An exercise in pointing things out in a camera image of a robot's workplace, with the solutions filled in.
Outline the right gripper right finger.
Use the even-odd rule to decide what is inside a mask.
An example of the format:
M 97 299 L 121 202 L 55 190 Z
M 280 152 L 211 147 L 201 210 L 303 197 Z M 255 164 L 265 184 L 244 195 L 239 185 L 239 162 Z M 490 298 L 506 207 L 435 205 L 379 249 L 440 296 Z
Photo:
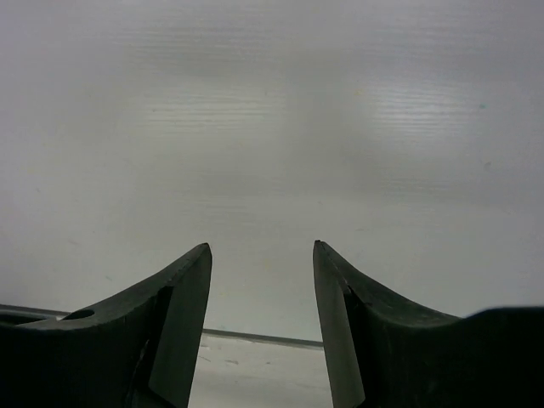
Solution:
M 324 241 L 314 289 L 336 407 L 540 407 L 543 310 L 465 318 L 399 295 Z

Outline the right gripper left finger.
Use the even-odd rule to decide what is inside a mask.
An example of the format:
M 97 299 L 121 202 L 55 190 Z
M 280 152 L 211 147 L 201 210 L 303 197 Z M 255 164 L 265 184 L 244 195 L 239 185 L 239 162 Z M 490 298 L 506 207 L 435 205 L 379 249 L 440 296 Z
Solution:
M 71 313 L 1 308 L 4 407 L 186 407 L 207 310 L 212 252 Z

